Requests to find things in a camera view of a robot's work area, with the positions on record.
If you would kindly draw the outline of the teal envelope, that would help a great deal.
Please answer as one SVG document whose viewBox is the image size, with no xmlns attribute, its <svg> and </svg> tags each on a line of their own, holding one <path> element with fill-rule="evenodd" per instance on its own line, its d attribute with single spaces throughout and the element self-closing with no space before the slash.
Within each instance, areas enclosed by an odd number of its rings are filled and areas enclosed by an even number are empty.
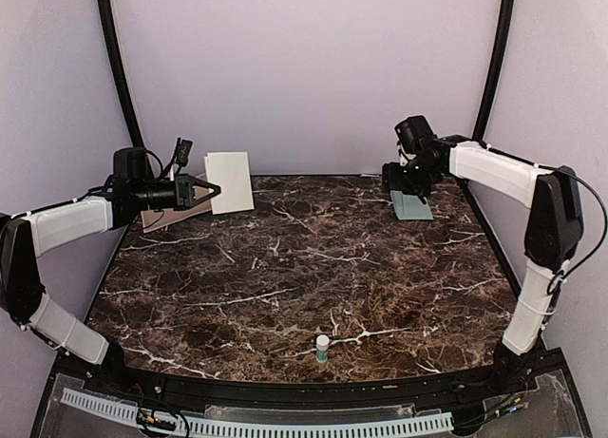
<svg viewBox="0 0 608 438">
<path fill-rule="evenodd" d="M 395 215 L 399 220 L 433 220 L 429 205 L 422 203 L 418 197 L 391 190 L 390 198 Z"/>
</svg>

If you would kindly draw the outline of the beige lined letter paper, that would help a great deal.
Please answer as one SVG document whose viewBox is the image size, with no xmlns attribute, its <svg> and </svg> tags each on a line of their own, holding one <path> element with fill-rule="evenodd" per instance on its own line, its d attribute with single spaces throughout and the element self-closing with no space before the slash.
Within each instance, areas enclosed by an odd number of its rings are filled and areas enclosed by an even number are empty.
<svg viewBox="0 0 608 438">
<path fill-rule="evenodd" d="M 246 152 L 210 152 L 205 156 L 205 172 L 207 180 L 220 188 L 219 195 L 211 198 L 214 215 L 255 209 Z"/>
</svg>

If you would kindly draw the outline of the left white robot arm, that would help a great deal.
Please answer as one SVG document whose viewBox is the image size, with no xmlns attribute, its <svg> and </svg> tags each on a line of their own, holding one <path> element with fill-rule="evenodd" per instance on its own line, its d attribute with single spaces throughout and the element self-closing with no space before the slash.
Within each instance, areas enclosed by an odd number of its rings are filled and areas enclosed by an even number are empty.
<svg viewBox="0 0 608 438">
<path fill-rule="evenodd" d="M 103 185 L 79 198 L 1 217 L 2 309 L 20 328 L 31 329 L 57 348 L 99 366 L 96 378 L 114 396 L 133 390 L 133 373 L 107 359 L 110 344 L 105 337 L 50 297 L 37 261 L 78 239 L 125 227 L 142 211 L 185 211 L 219 196 L 218 185 L 182 172 L 191 146 L 189 141 L 178 141 L 170 163 L 158 175 L 148 162 L 155 153 L 145 147 L 120 149 Z"/>
</svg>

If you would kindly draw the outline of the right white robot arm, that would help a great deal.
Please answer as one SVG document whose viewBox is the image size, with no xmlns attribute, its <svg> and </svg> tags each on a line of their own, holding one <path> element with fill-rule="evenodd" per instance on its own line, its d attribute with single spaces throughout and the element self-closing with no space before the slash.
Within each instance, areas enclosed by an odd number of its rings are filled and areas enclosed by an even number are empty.
<svg viewBox="0 0 608 438">
<path fill-rule="evenodd" d="M 403 128 L 397 138 L 400 159 L 384 164 L 383 186 L 399 220 L 432 220 L 431 190 L 446 176 L 477 183 L 526 210 L 525 273 L 502 344 L 517 356 L 530 352 L 555 312 L 562 286 L 578 268 L 572 259 L 584 232 L 583 180 L 565 166 L 525 161 L 461 136 L 439 138 Z"/>
</svg>

